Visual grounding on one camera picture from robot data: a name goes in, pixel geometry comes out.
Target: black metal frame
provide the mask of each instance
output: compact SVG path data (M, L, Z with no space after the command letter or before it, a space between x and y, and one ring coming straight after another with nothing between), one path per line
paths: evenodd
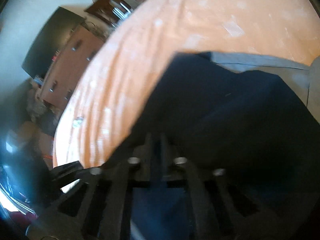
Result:
M42 212L30 225L27 237L129 239L132 189L150 187L153 180L150 170L153 138L149 134L145 145L134 150L133 158L119 162L114 168L83 169L75 162L53 169L54 187L80 181ZM164 135L161 135L161 160L160 180L167 187L185 189L189 239L289 239L297 230L297 224L291 223L288 215L279 215L249 197L227 174L215 176L181 157ZM104 193L97 200L99 187Z

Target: wooden dresser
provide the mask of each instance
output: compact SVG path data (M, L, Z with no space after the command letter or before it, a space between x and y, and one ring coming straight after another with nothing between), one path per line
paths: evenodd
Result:
M89 62L104 41L78 26L51 65L40 92L40 99L64 110Z

